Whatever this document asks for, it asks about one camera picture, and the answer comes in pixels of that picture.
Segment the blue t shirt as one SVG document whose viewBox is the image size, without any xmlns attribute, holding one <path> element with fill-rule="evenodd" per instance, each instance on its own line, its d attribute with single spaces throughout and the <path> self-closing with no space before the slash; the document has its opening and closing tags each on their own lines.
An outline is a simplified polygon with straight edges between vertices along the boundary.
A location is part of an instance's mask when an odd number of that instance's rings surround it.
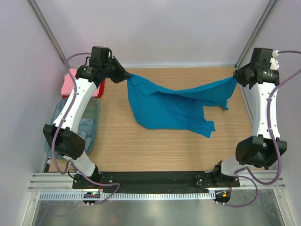
<svg viewBox="0 0 301 226">
<path fill-rule="evenodd" d="M 147 129 L 189 130 L 207 138 L 215 131 L 204 107 L 228 109 L 237 85 L 234 77 L 191 89 L 172 90 L 138 75 L 127 80 L 128 101 L 136 121 Z"/>
</svg>

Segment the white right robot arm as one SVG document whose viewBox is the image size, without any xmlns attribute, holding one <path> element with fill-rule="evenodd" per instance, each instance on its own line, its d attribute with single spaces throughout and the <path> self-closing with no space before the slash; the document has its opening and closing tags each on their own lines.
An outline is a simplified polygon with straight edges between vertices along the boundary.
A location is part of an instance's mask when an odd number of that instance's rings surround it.
<svg viewBox="0 0 301 226">
<path fill-rule="evenodd" d="M 223 186 L 236 180 L 235 174 L 247 167 L 267 168 L 287 150 L 277 126 L 277 87 L 280 84 L 278 51 L 254 48 L 250 62 L 234 72 L 253 99 L 253 123 L 250 137 L 237 144 L 235 156 L 215 165 L 212 182 Z"/>
</svg>

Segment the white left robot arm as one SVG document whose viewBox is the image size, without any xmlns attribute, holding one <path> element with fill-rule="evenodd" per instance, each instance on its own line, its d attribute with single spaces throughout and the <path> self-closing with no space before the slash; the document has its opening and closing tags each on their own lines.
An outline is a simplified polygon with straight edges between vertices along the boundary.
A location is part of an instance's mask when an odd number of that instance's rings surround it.
<svg viewBox="0 0 301 226">
<path fill-rule="evenodd" d="M 46 124 L 43 134 L 52 154 L 60 154 L 71 164 L 89 188 L 101 184 L 98 167 L 85 151 L 85 140 L 78 135 L 84 110 L 98 87 L 110 79 L 127 82 L 127 97 L 138 124 L 146 129 L 189 130 L 210 137 L 215 126 L 205 119 L 205 106 L 227 109 L 237 79 L 229 77 L 191 89 L 172 90 L 129 73 L 108 47 L 94 46 L 76 74 L 67 75 L 73 89 L 67 102 L 52 124 Z"/>
</svg>

